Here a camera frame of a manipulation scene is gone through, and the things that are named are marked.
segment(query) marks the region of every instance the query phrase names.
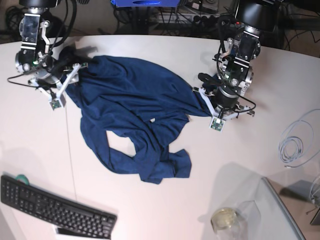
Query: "wrinkled fabric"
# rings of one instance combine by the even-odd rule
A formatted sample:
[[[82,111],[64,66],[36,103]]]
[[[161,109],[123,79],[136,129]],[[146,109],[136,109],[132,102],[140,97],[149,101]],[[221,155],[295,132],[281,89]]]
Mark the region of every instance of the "wrinkled fabric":
[[[96,56],[66,92],[81,108],[86,144],[110,171],[139,174],[142,181],[154,184],[189,177],[187,152],[170,153],[169,144],[188,123],[187,115],[205,117],[210,112],[182,78],[145,60]],[[110,148],[106,130],[129,137],[136,155]]]

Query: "small white sticker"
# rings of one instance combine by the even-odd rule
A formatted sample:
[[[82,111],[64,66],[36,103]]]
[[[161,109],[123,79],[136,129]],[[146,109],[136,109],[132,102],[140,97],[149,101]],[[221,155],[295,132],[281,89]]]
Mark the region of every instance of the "small white sticker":
[[[199,4],[198,3],[192,3],[192,8],[194,8],[194,9],[198,9],[199,10]]]

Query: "white table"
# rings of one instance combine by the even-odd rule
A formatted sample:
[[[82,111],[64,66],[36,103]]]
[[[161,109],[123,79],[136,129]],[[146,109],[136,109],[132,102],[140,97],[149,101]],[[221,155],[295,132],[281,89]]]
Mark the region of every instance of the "white table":
[[[99,52],[91,57],[111,55],[154,62],[195,87],[201,86],[198,73],[215,73],[212,58],[219,47],[216,40],[172,36],[88,36],[69,38],[66,44],[73,42],[77,48],[98,47]],[[13,59],[19,46],[19,43],[0,46],[1,53],[6,51],[0,56],[4,77],[15,74]],[[320,59],[264,47],[253,61],[253,71],[253,83],[246,97],[257,103],[255,117],[244,115],[231,120],[219,133],[208,129],[209,117],[191,116],[190,123],[170,145],[171,152],[185,149],[189,153],[190,178],[164,179],[160,185],[142,182],[136,174],[120,175],[107,170],[86,146],[80,132],[81,111],[69,98],[66,113],[62,109],[52,112],[39,92],[10,85],[3,78],[0,109],[11,121],[8,117],[0,118],[0,141],[8,150],[22,147],[31,150],[37,160],[27,166],[21,162],[9,166],[11,161],[4,159],[2,150],[0,170],[13,175],[25,173],[36,186],[117,214],[114,240],[215,239],[210,227],[211,215],[217,208],[230,205],[229,197],[239,187],[246,189],[244,183],[252,174],[267,176],[288,186],[301,179],[311,181],[319,169],[317,161],[298,169],[284,168],[278,160],[277,146],[288,124],[319,107]],[[312,118],[312,125],[320,129],[317,119]],[[13,133],[24,137],[13,137]],[[111,147],[131,155],[135,153],[129,139],[107,134]],[[224,174],[226,170],[234,174]],[[0,206],[1,210],[6,208],[3,204]],[[13,212],[20,226],[30,219]],[[31,233],[38,226],[29,225],[27,240],[44,239]]]

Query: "floor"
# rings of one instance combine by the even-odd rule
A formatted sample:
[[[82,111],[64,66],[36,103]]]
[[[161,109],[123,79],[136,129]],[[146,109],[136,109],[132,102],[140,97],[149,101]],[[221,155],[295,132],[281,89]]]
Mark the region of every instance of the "floor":
[[[4,12],[9,6],[18,5],[19,0],[0,0],[0,29],[4,29]],[[300,13],[317,16],[314,12],[299,10],[290,6],[290,13]],[[63,19],[65,14],[65,5],[61,3],[58,7],[51,10],[52,14]],[[98,31],[100,28],[103,32],[112,34],[117,28],[117,20],[113,15],[113,9],[108,0],[91,0],[88,5],[79,5],[77,18],[74,24],[74,30],[72,35],[100,35]],[[287,31],[286,36],[290,40],[296,32],[294,30]],[[320,39],[320,32],[313,32],[316,40]],[[306,32],[299,37],[294,38],[290,43],[290,50],[292,52],[301,53],[313,57],[320,57],[320,42],[314,43],[313,36],[310,32]],[[281,186],[273,185],[279,192]],[[299,200],[294,200],[288,197],[281,197],[287,208],[291,212],[302,231],[308,232],[306,234],[307,240],[319,239],[320,226],[311,227],[309,225],[310,220],[314,216],[314,213],[305,215],[305,212],[312,209],[312,204],[301,203]]]

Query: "black keyboard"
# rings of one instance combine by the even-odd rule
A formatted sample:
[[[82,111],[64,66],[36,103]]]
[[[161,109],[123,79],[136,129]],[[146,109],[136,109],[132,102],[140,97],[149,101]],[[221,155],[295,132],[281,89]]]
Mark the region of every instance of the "black keyboard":
[[[91,238],[110,239],[117,216],[63,199],[1,176],[1,202],[26,214]]]

